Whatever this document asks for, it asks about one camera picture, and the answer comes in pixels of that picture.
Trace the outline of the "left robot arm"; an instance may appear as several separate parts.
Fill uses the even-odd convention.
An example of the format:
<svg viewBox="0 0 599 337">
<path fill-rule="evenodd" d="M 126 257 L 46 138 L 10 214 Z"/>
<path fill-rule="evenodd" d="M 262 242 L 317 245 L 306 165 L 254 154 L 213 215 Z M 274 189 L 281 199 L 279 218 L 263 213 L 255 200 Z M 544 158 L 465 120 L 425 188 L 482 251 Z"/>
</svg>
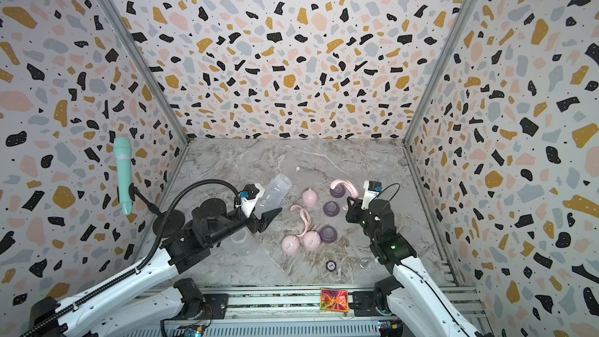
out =
<svg viewBox="0 0 599 337">
<path fill-rule="evenodd" d="M 234 208 L 212 198 L 195 208 L 176 231 L 165 230 L 176 207 L 190 191 L 207 185 L 227 187 Z M 286 193 L 272 186 L 247 184 L 237 190 L 220 179 L 195 182 L 179 193 L 156 232 L 147 256 L 110 279 L 63 301 L 48 296 L 31 307 L 26 336 L 108 336 L 126 334 L 158 318 L 192 318 L 214 311 L 192 279 L 181 279 L 154 298 L 135 299 L 150 288 L 182 275 L 209 257 L 223 240 L 247 229 L 264 232 L 282 209 Z"/>
</svg>

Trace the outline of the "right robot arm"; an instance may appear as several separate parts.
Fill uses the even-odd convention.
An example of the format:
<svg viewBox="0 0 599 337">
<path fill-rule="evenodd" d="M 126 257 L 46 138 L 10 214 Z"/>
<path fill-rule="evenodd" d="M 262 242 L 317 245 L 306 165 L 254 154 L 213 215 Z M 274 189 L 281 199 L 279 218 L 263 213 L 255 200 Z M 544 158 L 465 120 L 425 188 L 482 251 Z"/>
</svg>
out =
<svg viewBox="0 0 599 337">
<path fill-rule="evenodd" d="M 374 304 L 395 315 L 415 336 L 482 336 L 429 276 L 415 249 L 396 229 L 389 201 L 347 198 L 346 221 L 360 225 L 390 276 L 374 286 Z"/>
</svg>

